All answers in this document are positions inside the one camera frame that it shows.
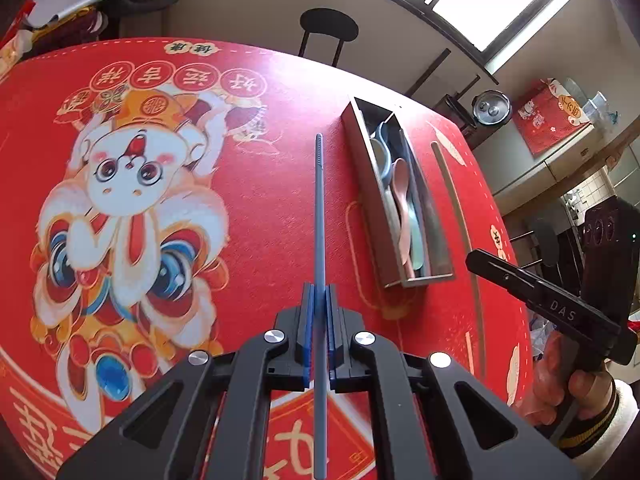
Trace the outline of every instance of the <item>yellow label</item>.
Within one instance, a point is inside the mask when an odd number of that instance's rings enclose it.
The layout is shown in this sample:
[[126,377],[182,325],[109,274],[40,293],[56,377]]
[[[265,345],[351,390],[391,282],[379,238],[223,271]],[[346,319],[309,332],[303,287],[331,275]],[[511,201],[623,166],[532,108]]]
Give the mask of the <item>yellow label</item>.
[[569,115],[575,117],[576,119],[582,115],[582,110],[580,110],[580,106],[573,97],[569,95],[561,95],[558,100],[560,102],[560,107],[562,108],[562,110],[567,112]]

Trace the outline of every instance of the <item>white tile wall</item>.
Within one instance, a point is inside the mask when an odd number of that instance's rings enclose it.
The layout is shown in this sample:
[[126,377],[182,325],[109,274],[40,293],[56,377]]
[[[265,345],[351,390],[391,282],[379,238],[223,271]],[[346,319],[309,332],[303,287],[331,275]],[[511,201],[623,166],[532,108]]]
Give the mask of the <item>white tile wall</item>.
[[572,190],[573,192],[577,192],[582,199],[577,205],[578,225],[584,222],[584,213],[587,209],[613,195],[605,184],[606,177],[602,171],[603,170],[596,171]]

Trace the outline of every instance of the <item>person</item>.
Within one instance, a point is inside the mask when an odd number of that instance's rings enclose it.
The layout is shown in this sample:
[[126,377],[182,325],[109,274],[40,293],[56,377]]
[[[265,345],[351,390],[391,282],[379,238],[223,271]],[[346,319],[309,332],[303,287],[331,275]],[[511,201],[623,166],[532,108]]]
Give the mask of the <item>person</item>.
[[[561,334],[552,332],[542,359],[534,366],[533,385],[514,409],[534,426],[556,420],[564,399],[559,379]],[[568,382],[569,393],[580,409],[559,448],[574,460],[586,480],[613,480],[637,467],[640,417],[631,387],[613,380],[604,363],[595,373],[576,370]]]

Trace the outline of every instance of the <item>pink spoon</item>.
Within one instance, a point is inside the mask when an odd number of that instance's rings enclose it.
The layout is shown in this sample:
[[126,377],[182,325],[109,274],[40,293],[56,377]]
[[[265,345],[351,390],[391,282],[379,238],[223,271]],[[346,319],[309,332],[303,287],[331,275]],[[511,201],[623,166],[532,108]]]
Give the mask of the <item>pink spoon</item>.
[[398,212],[400,213],[400,239],[398,249],[400,259],[405,266],[409,260],[409,249],[411,248],[411,227],[409,225],[409,206],[406,202],[406,192],[409,189],[409,165],[404,158],[399,158],[394,162],[394,176],[391,178],[391,192],[396,199]]

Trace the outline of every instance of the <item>orange hat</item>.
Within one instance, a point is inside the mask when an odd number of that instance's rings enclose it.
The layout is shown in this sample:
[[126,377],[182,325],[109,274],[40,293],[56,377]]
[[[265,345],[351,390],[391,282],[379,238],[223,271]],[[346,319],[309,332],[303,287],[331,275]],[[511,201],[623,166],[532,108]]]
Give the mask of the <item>orange hat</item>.
[[159,90],[130,90],[120,111],[113,118],[114,126],[154,123],[176,132],[188,118],[184,108],[173,96]]

